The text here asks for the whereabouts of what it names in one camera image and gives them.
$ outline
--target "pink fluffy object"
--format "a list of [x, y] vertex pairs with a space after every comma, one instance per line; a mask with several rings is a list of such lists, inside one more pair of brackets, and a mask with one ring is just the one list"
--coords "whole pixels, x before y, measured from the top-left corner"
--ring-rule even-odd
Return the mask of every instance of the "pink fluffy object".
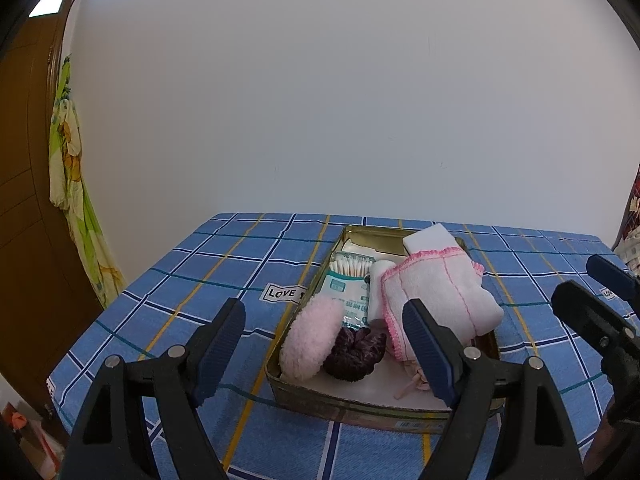
[[344, 306], [316, 294], [291, 323], [282, 348], [280, 368], [286, 376], [306, 381], [320, 371], [340, 332]]

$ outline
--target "screw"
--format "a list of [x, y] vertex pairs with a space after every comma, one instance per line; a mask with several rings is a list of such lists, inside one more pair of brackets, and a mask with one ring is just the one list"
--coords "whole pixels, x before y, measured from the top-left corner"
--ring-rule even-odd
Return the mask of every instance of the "screw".
[[534, 370], [541, 370], [545, 367], [545, 362], [539, 357], [530, 357], [528, 362], [529, 366]]
[[182, 357], [186, 349], [182, 345], [173, 345], [166, 353], [169, 357]]
[[118, 364], [120, 364], [120, 356], [118, 355], [110, 355], [104, 360], [104, 365], [107, 368], [115, 368]]
[[482, 352], [479, 351], [475, 346], [468, 346], [465, 348], [464, 350], [465, 356], [467, 356], [469, 359], [475, 361], [476, 359], [479, 359], [480, 356], [482, 355]]

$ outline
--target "curtain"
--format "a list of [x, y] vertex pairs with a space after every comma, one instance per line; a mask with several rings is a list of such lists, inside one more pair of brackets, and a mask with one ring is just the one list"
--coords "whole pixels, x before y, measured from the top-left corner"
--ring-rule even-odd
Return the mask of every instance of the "curtain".
[[70, 56], [66, 56], [49, 129], [49, 199], [65, 213], [84, 271], [106, 308], [124, 289], [124, 280], [105, 243], [82, 179], [80, 129], [69, 79]]

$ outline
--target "blue plaid tablecloth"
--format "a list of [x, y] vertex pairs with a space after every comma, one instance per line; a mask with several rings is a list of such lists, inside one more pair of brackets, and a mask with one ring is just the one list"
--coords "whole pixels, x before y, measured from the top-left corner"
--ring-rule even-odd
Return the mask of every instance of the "blue plaid tablecloth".
[[[291, 311], [261, 301], [268, 283], [307, 286], [346, 224], [423, 229], [430, 221], [313, 214], [220, 214], [201, 225], [133, 282], [86, 330], [50, 376], [54, 403], [70, 432], [100, 364], [160, 355], [186, 342], [240, 298], [246, 327], [216, 395], [198, 409], [216, 453], [234, 479], [346, 480], [418, 478], [435, 435], [368, 430], [279, 408], [262, 371], [276, 333]], [[556, 285], [576, 280], [603, 297], [586, 275], [590, 254], [625, 268], [599, 238], [562, 232], [444, 223], [482, 264], [482, 286], [505, 310], [496, 329], [503, 360], [538, 354], [550, 369], [584, 454], [612, 394], [600, 359], [553, 315]], [[606, 300], [631, 323], [618, 298]], [[144, 400], [152, 449], [163, 479], [177, 478], [158, 409]], [[500, 418], [489, 420], [471, 478], [484, 478]]]

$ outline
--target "dark brown scrunchie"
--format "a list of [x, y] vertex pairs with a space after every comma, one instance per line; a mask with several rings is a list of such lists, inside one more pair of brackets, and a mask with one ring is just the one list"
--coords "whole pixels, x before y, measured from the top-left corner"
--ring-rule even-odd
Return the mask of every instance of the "dark brown scrunchie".
[[329, 375], [343, 381], [359, 381], [373, 371], [385, 355], [386, 334], [371, 333], [369, 328], [357, 332], [342, 327], [334, 347], [322, 367]]

